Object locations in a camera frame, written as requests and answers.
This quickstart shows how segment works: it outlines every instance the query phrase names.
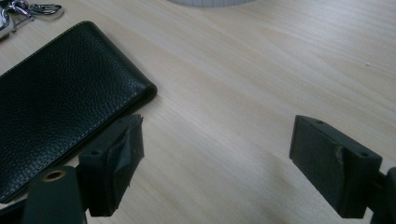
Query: light wood surface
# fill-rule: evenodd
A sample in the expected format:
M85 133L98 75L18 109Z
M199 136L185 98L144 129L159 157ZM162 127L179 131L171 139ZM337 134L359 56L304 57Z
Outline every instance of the light wood surface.
M88 20L159 88L138 111L146 158L120 209L89 223L369 223L332 210L290 139L295 115L322 119L396 166L394 0L52 3L59 20L0 43L0 74Z

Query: hole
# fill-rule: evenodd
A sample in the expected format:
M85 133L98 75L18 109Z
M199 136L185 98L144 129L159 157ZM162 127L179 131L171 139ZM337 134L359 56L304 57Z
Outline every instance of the hole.
M45 182L51 182L62 178L66 174L63 170L52 171L49 174L44 175Z
M96 151L96 150L91 152L91 155L93 155L93 156L97 156L97 155L99 155L99 154L100 154L100 152L98 152L98 151Z

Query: leather wallet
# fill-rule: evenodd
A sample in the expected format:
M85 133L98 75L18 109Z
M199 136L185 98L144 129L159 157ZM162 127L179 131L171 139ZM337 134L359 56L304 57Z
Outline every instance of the leather wallet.
M0 203L75 156L112 120L157 93L90 21L81 22L0 76Z

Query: pebbled leather texture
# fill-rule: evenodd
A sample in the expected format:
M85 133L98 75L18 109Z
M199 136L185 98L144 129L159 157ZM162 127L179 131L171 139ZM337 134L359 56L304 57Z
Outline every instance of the pebbled leather texture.
M0 203L60 164L121 112L157 93L90 21L0 76Z

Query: keys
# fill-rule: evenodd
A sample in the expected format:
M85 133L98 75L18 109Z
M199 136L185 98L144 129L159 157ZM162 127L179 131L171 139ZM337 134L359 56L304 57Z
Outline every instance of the keys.
M0 0L0 39L17 31L17 26L36 16L62 15L62 6L29 4L26 0Z

